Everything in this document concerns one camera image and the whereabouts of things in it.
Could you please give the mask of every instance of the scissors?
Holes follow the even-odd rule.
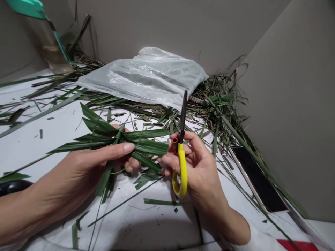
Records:
[[[176,143],[176,152],[174,153],[179,157],[180,162],[180,184],[178,182],[178,174],[173,172],[172,186],[175,194],[179,198],[183,198],[187,192],[187,169],[185,151],[183,150],[183,140],[185,135],[185,119],[186,119],[186,104],[187,104],[187,91],[184,93],[183,106],[181,108],[181,115],[179,121],[178,136],[172,139]]]

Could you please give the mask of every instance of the white sleeve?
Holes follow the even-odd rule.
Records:
[[[286,251],[286,249],[277,242],[277,240],[266,233],[259,231],[250,224],[251,238],[248,244],[243,246],[233,245],[221,237],[226,247],[231,251]]]

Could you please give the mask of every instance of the scissor blade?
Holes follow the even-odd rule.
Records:
[[[185,129],[187,97],[188,97],[187,96],[187,91],[185,90],[183,106],[181,108],[180,122],[179,122],[179,130],[182,131],[182,132],[184,132],[184,129]]]

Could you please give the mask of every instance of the white table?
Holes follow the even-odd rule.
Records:
[[[49,75],[50,71],[45,70],[36,75],[42,74]],[[35,88],[30,86],[36,82],[38,81],[30,81],[28,83],[0,89],[0,104],[16,102],[19,101],[20,97],[31,94]],[[50,97],[54,94],[56,94],[56,92],[46,94],[45,96]],[[40,111],[34,107],[24,114],[30,114],[32,112],[35,112],[32,116],[40,113]],[[112,113],[117,112],[123,112],[123,110],[114,110]],[[124,122],[129,115],[127,111],[125,112],[127,113],[126,115],[117,117],[116,119]],[[0,159],[2,163],[0,173],[22,167],[39,159],[50,150],[89,133],[90,131],[84,123],[79,125],[81,117],[80,102],[76,101],[1,138]],[[20,117],[19,121],[24,121],[25,119],[28,119],[28,117]],[[138,129],[141,130],[145,122],[141,120],[137,120],[136,122]],[[186,124],[194,128],[194,124],[188,122],[186,122]],[[126,127],[130,131],[133,131],[133,127],[130,123],[128,123]],[[8,128],[8,126],[0,126],[0,133]],[[39,136],[40,129],[43,129],[42,139],[40,139]],[[211,142],[211,137],[212,135],[208,135],[206,140]],[[65,155],[66,153],[54,154],[22,170],[21,173],[30,175],[31,178],[28,178],[28,180],[36,182],[59,163]],[[239,168],[236,167],[234,163],[232,163],[232,165],[234,165],[233,173],[242,187],[249,194],[252,194]],[[218,164],[218,168],[225,173],[225,170],[220,164]],[[138,176],[137,174],[133,178],[129,178],[122,173],[117,175],[114,192],[111,198],[101,206],[99,216],[138,192],[133,184]],[[262,222],[266,217],[259,213],[250,202],[247,201],[234,184],[221,174],[219,174],[219,177],[223,191],[232,208],[237,210],[264,232],[271,234],[277,239],[285,239],[283,234],[270,222]],[[143,186],[140,190],[143,190],[151,183],[152,182],[148,182],[147,185]],[[170,180],[167,178],[160,180],[107,215],[103,220],[99,221],[96,225],[91,250],[92,247],[94,247],[94,250],[175,250],[178,248],[191,248],[201,245],[195,210],[188,197],[181,200],[182,206],[177,206],[177,213],[175,213],[175,207],[173,206],[144,204],[143,198],[171,201],[174,198],[174,193],[171,190]],[[90,210],[81,220],[82,231],[78,232],[80,238],[79,248],[87,250],[93,231],[93,226],[88,228],[87,225],[95,220],[99,203],[100,198],[92,198],[85,205],[80,207],[80,210],[70,215],[65,223],[65,220],[61,221],[58,225],[56,224],[42,231],[40,234],[41,237],[34,240],[27,249],[40,250],[43,248],[45,250],[56,250],[60,247],[72,248],[71,226],[82,213]],[[294,223],[287,212],[271,214],[271,218],[293,240],[308,241],[306,235]],[[203,215],[200,215],[200,222],[203,241],[205,244],[208,244],[203,247],[202,250],[220,250],[220,247],[215,242],[215,240],[218,240],[218,236],[216,233],[212,233],[211,227]]]

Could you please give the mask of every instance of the plastic bag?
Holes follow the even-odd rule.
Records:
[[[155,47],[145,47],[133,59],[119,59],[85,76],[77,85],[147,104],[181,111],[184,91],[191,95],[209,76],[195,61]]]

